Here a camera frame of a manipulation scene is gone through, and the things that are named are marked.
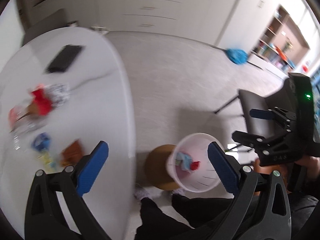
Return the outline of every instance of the wooden stool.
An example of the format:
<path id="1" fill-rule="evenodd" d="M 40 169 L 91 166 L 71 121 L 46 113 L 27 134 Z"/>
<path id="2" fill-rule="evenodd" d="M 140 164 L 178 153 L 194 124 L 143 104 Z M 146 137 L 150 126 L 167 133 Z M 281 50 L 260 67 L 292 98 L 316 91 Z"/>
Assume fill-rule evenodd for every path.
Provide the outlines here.
<path id="1" fill-rule="evenodd" d="M 180 186 L 174 182 L 166 170 L 166 161 L 175 145 L 166 144 L 152 150 L 144 164 L 144 172 L 148 181 L 162 190 L 174 190 Z"/>

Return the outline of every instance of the black smartphone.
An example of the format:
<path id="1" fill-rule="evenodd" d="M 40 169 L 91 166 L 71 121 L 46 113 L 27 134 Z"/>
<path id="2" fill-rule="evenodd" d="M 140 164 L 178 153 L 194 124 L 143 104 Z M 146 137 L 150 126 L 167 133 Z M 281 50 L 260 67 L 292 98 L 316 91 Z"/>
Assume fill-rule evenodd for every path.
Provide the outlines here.
<path id="1" fill-rule="evenodd" d="M 65 72 L 75 60 L 76 56 L 81 52 L 84 46 L 81 45 L 66 45 L 57 56 L 50 62 L 46 68 L 47 73 Z"/>

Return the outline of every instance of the blue gripper pad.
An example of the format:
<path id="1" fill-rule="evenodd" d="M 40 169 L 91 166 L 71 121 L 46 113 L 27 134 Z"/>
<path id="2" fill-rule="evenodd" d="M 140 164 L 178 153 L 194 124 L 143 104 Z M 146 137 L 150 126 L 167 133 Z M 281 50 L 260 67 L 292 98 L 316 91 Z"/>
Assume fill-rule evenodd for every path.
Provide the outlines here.
<path id="1" fill-rule="evenodd" d="M 264 120 L 272 120 L 274 117 L 273 112 L 259 110 L 259 109 L 251 109 L 249 114 L 253 118 L 264 119 Z"/>
<path id="2" fill-rule="evenodd" d="M 224 153 L 216 142 L 209 144 L 208 158 L 212 166 L 217 172 L 226 191 L 236 195 L 239 191 L 239 176 L 227 161 L 226 157 L 229 156 Z"/>
<path id="3" fill-rule="evenodd" d="M 76 190 L 80 197 L 84 193 L 88 193 L 96 180 L 102 166 L 106 162 L 109 155 L 108 144 L 104 141 L 99 142 L 93 152 L 90 154 L 89 161 L 82 168 L 77 177 Z"/>

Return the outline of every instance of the black pants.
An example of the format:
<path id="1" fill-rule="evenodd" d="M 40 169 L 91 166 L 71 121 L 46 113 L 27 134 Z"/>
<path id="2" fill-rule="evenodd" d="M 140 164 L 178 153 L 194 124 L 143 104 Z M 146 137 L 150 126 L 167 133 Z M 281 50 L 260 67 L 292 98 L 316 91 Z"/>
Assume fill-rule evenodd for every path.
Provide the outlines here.
<path id="1" fill-rule="evenodd" d="M 301 192 L 288 195 L 291 209 L 291 236 L 293 237 L 308 220 L 318 200 Z M 177 239 L 197 240 L 206 236 L 219 224 L 232 202 L 227 198 L 193 198 L 173 194 L 172 206 L 189 224 L 197 230 L 178 222 L 164 214 L 149 198 L 141 200 L 142 226 L 137 228 L 135 240 L 167 240 L 177 236 Z M 251 216 L 257 205 L 258 197 L 254 196 L 244 220 Z"/>
<path id="2" fill-rule="evenodd" d="M 228 198 L 193 198 L 173 194 L 172 207 L 182 215 L 189 224 L 197 228 L 225 211 L 232 199 Z M 140 210 L 142 226 L 137 228 L 135 240 L 165 240 L 192 230 L 191 227 L 178 222 L 164 214 L 149 198 L 141 200 Z"/>

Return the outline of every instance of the white sock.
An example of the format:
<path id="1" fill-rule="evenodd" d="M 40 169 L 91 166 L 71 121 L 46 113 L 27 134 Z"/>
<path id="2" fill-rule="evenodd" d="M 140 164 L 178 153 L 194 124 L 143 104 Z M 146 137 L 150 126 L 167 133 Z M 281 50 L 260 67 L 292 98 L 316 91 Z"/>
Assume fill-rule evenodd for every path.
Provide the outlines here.
<path id="1" fill-rule="evenodd" d="M 178 195 L 181 195 L 181 196 L 185 196 L 186 195 L 184 189 L 181 188 L 181 187 L 173 190 L 171 193 L 172 193 L 172 195 L 173 194 L 178 194 Z"/>
<path id="2" fill-rule="evenodd" d="M 138 200 L 142 200 L 143 198 L 150 198 L 151 194 L 146 191 L 143 187 L 141 187 L 138 183 L 136 183 L 136 188 L 134 189 L 134 193 L 133 193 L 134 197 Z"/>

